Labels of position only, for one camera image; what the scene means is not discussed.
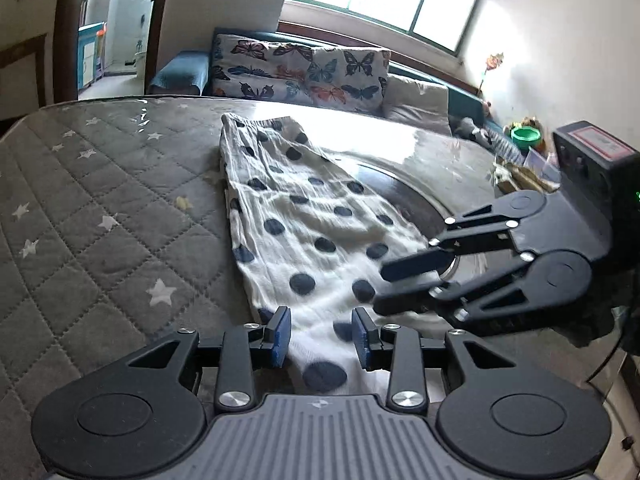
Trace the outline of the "white polka dot garment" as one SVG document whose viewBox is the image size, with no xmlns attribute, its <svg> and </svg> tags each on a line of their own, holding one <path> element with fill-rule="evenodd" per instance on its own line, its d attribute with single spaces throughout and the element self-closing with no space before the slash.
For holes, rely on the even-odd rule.
<svg viewBox="0 0 640 480">
<path fill-rule="evenodd" d="M 221 122 L 232 254 L 258 316 L 291 310 L 294 385 L 385 396 L 390 375 L 360 366 L 352 310 L 370 310 L 385 284 L 382 264 L 425 249 L 426 237 L 292 118 L 226 113 Z"/>
</svg>

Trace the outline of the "clear plastic storage box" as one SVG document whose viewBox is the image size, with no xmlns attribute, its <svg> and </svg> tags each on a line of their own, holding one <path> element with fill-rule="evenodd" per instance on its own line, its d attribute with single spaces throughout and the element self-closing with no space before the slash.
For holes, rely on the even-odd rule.
<svg viewBox="0 0 640 480">
<path fill-rule="evenodd" d="M 529 148 L 524 159 L 524 167 L 532 170 L 533 173 L 542 180 L 554 183 L 559 183 L 561 181 L 561 173 L 555 154 L 542 156 L 533 148 Z"/>
</svg>

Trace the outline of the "folded yellow patterned blanket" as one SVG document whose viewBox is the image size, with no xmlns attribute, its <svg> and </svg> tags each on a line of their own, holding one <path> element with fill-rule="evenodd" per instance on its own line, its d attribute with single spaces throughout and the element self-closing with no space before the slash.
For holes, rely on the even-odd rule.
<svg viewBox="0 0 640 480">
<path fill-rule="evenodd" d="M 538 177 L 533 170 L 518 166 L 496 156 L 494 169 L 491 170 L 490 182 L 503 194 L 518 191 L 537 191 L 541 193 L 554 193 L 560 188 L 555 183 Z"/>
</svg>

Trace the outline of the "green plastic bowl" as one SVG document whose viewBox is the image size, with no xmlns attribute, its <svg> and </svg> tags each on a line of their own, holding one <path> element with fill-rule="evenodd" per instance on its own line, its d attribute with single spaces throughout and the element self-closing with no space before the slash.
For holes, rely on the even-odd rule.
<svg viewBox="0 0 640 480">
<path fill-rule="evenodd" d="M 529 148 L 536 148 L 540 144 L 542 133 L 535 127 L 519 126 L 510 131 L 510 138 L 519 150 L 527 151 Z"/>
</svg>

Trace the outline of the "grey plush toy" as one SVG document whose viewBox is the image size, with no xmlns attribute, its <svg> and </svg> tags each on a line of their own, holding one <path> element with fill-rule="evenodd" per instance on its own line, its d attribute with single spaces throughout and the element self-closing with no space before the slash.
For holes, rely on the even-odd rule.
<svg viewBox="0 0 640 480">
<path fill-rule="evenodd" d="M 452 129 L 452 133 L 460 139 L 475 142 L 487 151 L 492 151 L 495 147 L 489 131 L 475 125 L 471 117 L 462 118 Z"/>
</svg>

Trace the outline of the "brown teddy bear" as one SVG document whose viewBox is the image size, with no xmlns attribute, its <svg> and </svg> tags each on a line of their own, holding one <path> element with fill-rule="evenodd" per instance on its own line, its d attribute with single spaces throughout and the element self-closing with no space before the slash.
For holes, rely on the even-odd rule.
<svg viewBox="0 0 640 480">
<path fill-rule="evenodd" d="M 541 125 L 541 122 L 535 116 L 532 116 L 532 117 L 526 116 L 519 122 L 510 122 L 510 124 L 505 125 L 503 127 L 503 133 L 506 136 L 510 136 L 512 130 L 517 128 L 522 128 L 522 127 L 534 128 L 538 130 L 540 133 L 544 132 L 544 127 Z"/>
</svg>

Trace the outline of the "plain white cushion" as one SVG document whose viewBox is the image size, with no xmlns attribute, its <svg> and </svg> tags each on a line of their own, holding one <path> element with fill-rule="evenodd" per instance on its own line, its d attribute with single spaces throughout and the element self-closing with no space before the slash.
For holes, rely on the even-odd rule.
<svg viewBox="0 0 640 480">
<path fill-rule="evenodd" d="M 443 84 L 390 75 L 382 113 L 392 122 L 451 136 L 448 96 Z"/>
</svg>

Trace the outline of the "grey quilted star table cover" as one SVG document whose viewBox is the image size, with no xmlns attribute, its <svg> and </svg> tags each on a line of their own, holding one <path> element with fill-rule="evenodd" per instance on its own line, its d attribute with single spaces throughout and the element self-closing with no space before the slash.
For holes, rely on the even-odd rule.
<svg viewBox="0 0 640 480">
<path fill-rule="evenodd" d="M 222 336 L 266 325 L 232 254 L 221 117 L 289 117 L 427 239 L 489 196 L 476 146 L 385 120 L 203 98 L 79 101 L 1 141 L 1 474 L 6 479 L 590 479 L 596 397 L 438 313 L 426 413 L 304 393 L 291 361 L 217 413 Z"/>
</svg>

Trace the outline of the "colourful pinwheel toy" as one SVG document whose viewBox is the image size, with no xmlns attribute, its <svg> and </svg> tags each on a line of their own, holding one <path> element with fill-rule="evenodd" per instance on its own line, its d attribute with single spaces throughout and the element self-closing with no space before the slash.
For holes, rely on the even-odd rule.
<svg viewBox="0 0 640 480">
<path fill-rule="evenodd" d="M 482 78 L 480 78 L 480 84 L 477 87 L 478 96 L 480 96 L 480 94 L 482 93 L 484 82 L 487 78 L 487 75 L 493 70 L 496 70 L 497 68 L 499 68 L 503 63 L 503 59 L 504 59 L 504 54 L 502 52 L 497 54 L 491 54 L 488 56 L 488 58 L 486 58 L 485 68 L 482 73 Z"/>
</svg>

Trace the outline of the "butterfly print pillow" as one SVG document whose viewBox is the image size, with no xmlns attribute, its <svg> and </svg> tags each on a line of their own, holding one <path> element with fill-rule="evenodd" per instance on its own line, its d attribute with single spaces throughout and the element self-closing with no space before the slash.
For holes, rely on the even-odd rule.
<svg viewBox="0 0 640 480">
<path fill-rule="evenodd" d="M 214 96 L 308 105 L 367 115 L 380 112 L 390 51 L 311 47 L 220 34 L 214 40 Z"/>
</svg>

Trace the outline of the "blue sofa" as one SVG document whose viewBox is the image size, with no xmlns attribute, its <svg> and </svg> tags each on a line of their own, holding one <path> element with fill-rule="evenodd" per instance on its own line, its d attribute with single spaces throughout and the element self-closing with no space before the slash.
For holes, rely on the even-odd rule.
<svg viewBox="0 0 640 480">
<path fill-rule="evenodd" d="M 206 51 L 179 52 L 151 79 L 156 94 L 221 96 L 381 117 L 524 157 L 488 119 L 488 105 L 446 81 L 393 62 L 390 50 L 320 44 L 272 32 L 216 29 Z"/>
</svg>

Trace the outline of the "blue white cabinet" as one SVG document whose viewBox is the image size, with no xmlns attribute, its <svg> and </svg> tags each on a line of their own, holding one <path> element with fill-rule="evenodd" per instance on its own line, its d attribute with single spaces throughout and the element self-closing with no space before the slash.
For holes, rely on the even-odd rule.
<svg viewBox="0 0 640 480">
<path fill-rule="evenodd" d="M 102 76 L 106 23 L 97 22 L 78 29 L 77 90 L 84 91 Z"/>
</svg>

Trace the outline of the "dark wooden door frame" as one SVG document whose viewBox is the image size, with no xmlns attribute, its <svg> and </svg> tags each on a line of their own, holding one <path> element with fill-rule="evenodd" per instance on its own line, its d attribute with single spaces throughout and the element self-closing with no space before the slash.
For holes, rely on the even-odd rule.
<svg viewBox="0 0 640 480">
<path fill-rule="evenodd" d="M 129 61 L 145 82 L 156 73 L 166 0 L 56 0 L 53 99 L 76 100 L 97 76 Z"/>
</svg>

